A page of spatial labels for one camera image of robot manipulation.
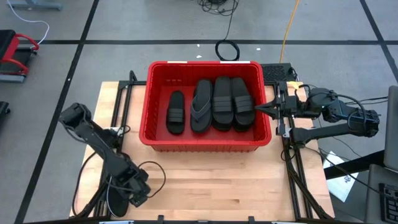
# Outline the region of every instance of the red plastic bin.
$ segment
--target red plastic bin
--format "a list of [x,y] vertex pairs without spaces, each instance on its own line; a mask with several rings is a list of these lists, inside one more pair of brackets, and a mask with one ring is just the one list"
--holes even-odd
[[[253,126],[242,133],[233,128],[222,132],[212,126],[203,134],[191,130],[190,105],[196,84],[202,78],[214,83],[221,75],[241,77],[255,105],[266,103],[262,68],[256,62],[154,62],[150,65],[139,130],[142,143],[159,152],[251,152],[268,144],[271,140],[269,117],[259,111]],[[166,128],[166,111],[175,90],[180,90],[185,98],[185,130],[178,136]]]

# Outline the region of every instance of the wooden tabletop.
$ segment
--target wooden tabletop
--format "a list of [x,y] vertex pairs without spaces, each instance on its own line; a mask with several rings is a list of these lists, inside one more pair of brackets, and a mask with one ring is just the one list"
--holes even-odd
[[[110,127],[118,82],[103,82],[95,110],[94,121],[101,127]],[[246,221],[254,216],[258,221],[294,220],[288,175],[285,162],[280,158],[282,140],[275,135],[276,121],[270,119],[272,140],[254,152],[155,152],[139,140],[145,86],[133,86],[127,125],[131,131],[124,137],[122,151],[129,154],[135,164],[156,161],[167,174],[164,188],[146,203],[136,208],[129,206],[123,219],[156,220],[233,220]],[[289,85],[289,94],[294,87]],[[305,100],[303,88],[298,96]],[[271,86],[266,86],[267,101],[274,98]],[[296,127],[310,128],[311,119],[295,119]],[[318,149],[316,141],[307,144]],[[320,156],[301,149],[309,191],[325,211],[334,216],[325,173]],[[86,148],[85,159],[93,153]],[[86,165],[76,196],[76,211],[87,204],[98,188],[102,160],[95,155]],[[163,181],[158,167],[143,167],[149,174],[148,184],[154,192]],[[301,216],[305,217],[302,194],[297,188]]]

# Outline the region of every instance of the black flip-flop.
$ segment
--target black flip-flop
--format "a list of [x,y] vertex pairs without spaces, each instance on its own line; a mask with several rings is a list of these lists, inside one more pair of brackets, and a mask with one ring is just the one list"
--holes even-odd
[[211,125],[211,97],[213,85],[210,80],[199,80],[191,104],[191,129],[194,133],[204,133]]
[[213,127],[220,131],[229,131],[234,119],[232,108],[231,80],[218,77],[213,94]]
[[233,78],[231,86],[235,113],[233,127],[235,131],[246,131],[253,124],[256,115],[253,98],[242,78]]
[[174,91],[170,96],[166,127],[172,134],[181,134],[184,132],[184,95],[181,91]]

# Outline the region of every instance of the white paper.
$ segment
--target white paper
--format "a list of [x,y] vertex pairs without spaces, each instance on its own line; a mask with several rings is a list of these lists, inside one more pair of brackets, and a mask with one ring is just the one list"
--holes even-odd
[[[336,165],[344,162],[344,160],[342,160],[340,157],[336,156],[336,154],[332,151],[330,151],[330,153],[328,154],[328,156],[326,158],[328,158],[328,160],[330,160],[332,163],[334,163]],[[331,166],[333,166],[333,165],[331,165],[329,161],[325,160],[323,162],[324,169],[327,167],[331,167]],[[358,173],[351,174],[351,175],[353,177],[357,178]],[[342,202],[345,202],[351,188],[353,187],[353,185],[355,183],[355,180],[352,177],[346,175],[346,176],[337,177],[334,179],[327,180],[327,182],[328,182],[329,192],[331,194],[333,194],[334,196],[336,196],[338,199],[340,199]]]

